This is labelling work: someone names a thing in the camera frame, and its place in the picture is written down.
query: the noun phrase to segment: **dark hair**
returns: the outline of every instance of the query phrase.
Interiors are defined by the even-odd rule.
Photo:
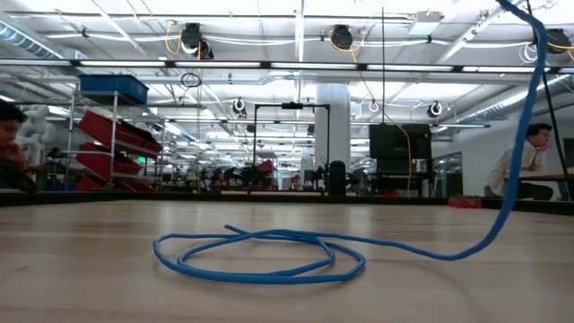
[[[28,116],[18,109],[18,107],[0,99],[0,121],[16,120],[18,123],[23,123],[27,118]]]
[[[547,125],[547,124],[533,124],[528,126],[528,131],[526,131],[526,138],[528,138],[531,135],[538,135],[540,134],[540,130],[548,130],[551,131],[552,130],[552,126]]]

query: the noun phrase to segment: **yellow cable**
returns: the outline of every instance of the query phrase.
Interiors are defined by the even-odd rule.
[[[168,37],[170,36],[170,29],[171,29],[171,23],[168,22],[168,32],[165,35],[166,39],[165,39],[165,48],[173,55],[177,55],[179,54],[179,51],[181,50],[181,32],[179,32],[179,38],[178,38],[178,50],[173,51],[173,49],[170,48],[170,44],[169,44],[169,40]]]
[[[554,48],[558,48],[558,49],[574,49],[574,46],[561,46],[561,45],[556,45],[556,44],[552,44],[552,43],[548,43],[549,46],[554,47]]]
[[[351,51],[351,56],[352,56],[352,61],[355,64],[358,64],[357,63],[357,57],[355,56],[354,51]],[[365,78],[362,76],[362,72],[359,72],[359,75],[361,76],[362,82],[365,84],[365,87],[367,88],[367,91],[369,92],[370,96],[373,98],[374,101],[376,101],[375,96],[370,91],[370,88],[367,85],[367,82],[365,81]],[[411,138],[409,137],[409,134],[406,131],[404,131],[403,127],[401,127],[401,125],[397,124],[391,117],[389,117],[388,114],[383,111],[383,109],[381,109],[381,112],[383,113],[383,119],[385,117],[387,117],[406,136],[406,148],[407,148],[407,151],[409,153],[409,179],[406,182],[406,190],[408,191],[411,189],[411,179],[413,177],[413,158],[412,158],[412,154],[411,154]]]

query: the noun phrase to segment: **man sitting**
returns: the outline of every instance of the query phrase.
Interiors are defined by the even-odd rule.
[[[535,124],[528,127],[524,152],[522,153],[522,170],[542,170],[546,160],[546,151],[550,149],[550,131],[552,127],[546,124]],[[506,177],[510,173],[510,159],[512,148],[509,148],[498,159],[488,176],[485,195],[487,197],[501,197],[506,187]],[[518,185],[517,198],[533,198],[535,200],[549,201],[554,195],[552,188],[530,183]]]

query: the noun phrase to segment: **red container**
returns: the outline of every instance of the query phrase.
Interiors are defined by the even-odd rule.
[[[457,208],[483,208],[483,203],[480,200],[475,201],[448,201],[448,206]]]
[[[89,143],[83,144],[80,150],[83,152],[109,152],[109,150],[103,146]],[[78,154],[75,159],[100,178],[104,180],[109,179],[109,156],[103,154]],[[120,153],[116,153],[114,157],[115,173],[136,175],[141,168],[142,166],[136,162]]]
[[[93,112],[87,111],[78,128],[86,135],[99,141],[104,146],[111,147],[111,131],[113,121]],[[145,130],[121,123],[116,123],[116,150],[137,154],[145,157],[156,157],[161,152],[161,145],[149,138],[143,137]]]
[[[76,185],[76,192],[88,192],[104,189],[106,182],[94,175],[83,174],[80,183]]]

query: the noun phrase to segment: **table surface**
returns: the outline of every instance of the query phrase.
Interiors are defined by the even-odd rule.
[[[568,174],[574,176],[574,168],[568,168]],[[521,179],[564,179],[561,170],[521,171]]]
[[[445,206],[121,201],[0,208],[0,322],[291,323],[571,322],[574,217],[513,213],[494,245],[458,262],[344,242],[367,260],[345,284],[244,285],[160,266],[167,232],[271,228],[335,231],[441,252],[474,245],[490,210]],[[166,243],[175,257],[197,242]],[[245,241],[197,255],[201,267],[269,271],[324,254],[297,243]],[[354,260],[337,254],[327,269]]]

